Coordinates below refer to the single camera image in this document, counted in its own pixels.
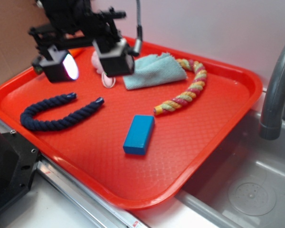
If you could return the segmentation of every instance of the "textured tray surface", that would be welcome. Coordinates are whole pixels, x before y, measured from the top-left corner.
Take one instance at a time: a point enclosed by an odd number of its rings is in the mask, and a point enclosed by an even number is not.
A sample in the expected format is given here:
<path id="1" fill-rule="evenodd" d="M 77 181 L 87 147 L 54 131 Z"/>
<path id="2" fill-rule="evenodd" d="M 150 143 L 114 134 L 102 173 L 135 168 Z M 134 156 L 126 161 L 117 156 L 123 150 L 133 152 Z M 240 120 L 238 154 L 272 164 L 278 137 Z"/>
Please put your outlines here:
<path id="1" fill-rule="evenodd" d="M 175 58 L 200 61 L 208 71 L 204 91 L 187 107 L 155 117 L 147 154 L 123 151 L 133 117 L 153 115 L 153 108 L 175 97 L 188 80 L 127 91 L 121 77 L 111 89 L 91 65 L 93 48 L 76 57 L 77 81 L 51 84 L 32 69 L 0 87 L 0 118 L 34 143 L 44 155 L 109 202 L 125 208 L 151 207 L 172 197 L 203 163 L 262 92 L 260 80 L 244 69 L 144 43 L 142 55 L 169 52 Z M 39 120 L 62 118 L 98 97 L 103 107 L 82 123 L 60 132 L 30 132 L 20 124 L 23 110 L 45 98 L 77 93 L 77 100 L 36 116 Z"/>

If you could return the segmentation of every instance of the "sink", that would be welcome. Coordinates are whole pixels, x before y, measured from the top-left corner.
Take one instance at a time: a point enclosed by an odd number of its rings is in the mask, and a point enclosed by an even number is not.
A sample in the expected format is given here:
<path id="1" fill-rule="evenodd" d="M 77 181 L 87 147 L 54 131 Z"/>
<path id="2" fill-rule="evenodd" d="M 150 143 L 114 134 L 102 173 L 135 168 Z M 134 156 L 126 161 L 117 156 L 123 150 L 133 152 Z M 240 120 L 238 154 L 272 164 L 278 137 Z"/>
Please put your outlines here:
<path id="1" fill-rule="evenodd" d="M 249 111 L 177 196 L 219 227 L 285 228 L 285 122 L 268 141 L 259 118 Z"/>

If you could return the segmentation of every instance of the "white wall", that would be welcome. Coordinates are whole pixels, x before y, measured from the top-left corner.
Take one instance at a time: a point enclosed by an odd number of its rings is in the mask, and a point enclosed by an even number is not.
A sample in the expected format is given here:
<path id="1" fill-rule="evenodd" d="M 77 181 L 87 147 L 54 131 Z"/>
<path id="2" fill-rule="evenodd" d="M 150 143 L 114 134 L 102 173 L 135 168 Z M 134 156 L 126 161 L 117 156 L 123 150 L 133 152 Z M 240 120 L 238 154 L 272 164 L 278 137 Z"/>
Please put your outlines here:
<path id="1" fill-rule="evenodd" d="M 124 10 L 122 35 L 136 37 L 135 0 L 92 0 Z M 267 87 L 285 45 L 285 0 L 141 0 L 145 41 L 240 66 Z"/>

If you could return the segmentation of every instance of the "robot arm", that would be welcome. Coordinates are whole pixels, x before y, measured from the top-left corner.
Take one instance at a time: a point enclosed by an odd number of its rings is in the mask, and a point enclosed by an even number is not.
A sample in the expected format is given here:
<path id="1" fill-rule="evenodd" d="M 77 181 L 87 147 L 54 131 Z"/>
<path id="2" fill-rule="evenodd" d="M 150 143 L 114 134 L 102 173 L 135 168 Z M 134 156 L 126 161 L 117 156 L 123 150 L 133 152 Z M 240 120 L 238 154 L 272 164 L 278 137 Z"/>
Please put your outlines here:
<path id="1" fill-rule="evenodd" d="M 130 75 L 134 72 L 133 56 L 138 56 L 142 46 L 142 27 L 138 25 L 138 39 L 130 47 L 117 30 L 114 19 L 125 18 L 124 11 L 94 13 L 90 0 L 39 0 L 50 23 L 31 28 L 29 34 L 37 43 L 40 56 L 33 61 L 34 68 L 42 69 L 50 81 L 62 64 L 67 50 L 94 46 L 107 76 Z M 67 38 L 82 31 L 82 37 Z"/>

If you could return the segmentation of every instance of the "drain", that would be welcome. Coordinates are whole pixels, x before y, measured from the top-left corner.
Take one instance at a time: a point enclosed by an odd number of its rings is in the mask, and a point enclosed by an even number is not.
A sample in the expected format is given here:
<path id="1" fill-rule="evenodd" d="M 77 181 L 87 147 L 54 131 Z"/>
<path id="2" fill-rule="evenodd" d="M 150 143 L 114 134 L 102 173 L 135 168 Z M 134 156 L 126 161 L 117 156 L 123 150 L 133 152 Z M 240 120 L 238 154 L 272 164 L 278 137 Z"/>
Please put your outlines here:
<path id="1" fill-rule="evenodd" d="M 267 214 L 276 204 L 275 191 L 256 178 L 242 178 L 233 182 L 228 197 L 238 211 L 251 216 Z"/>

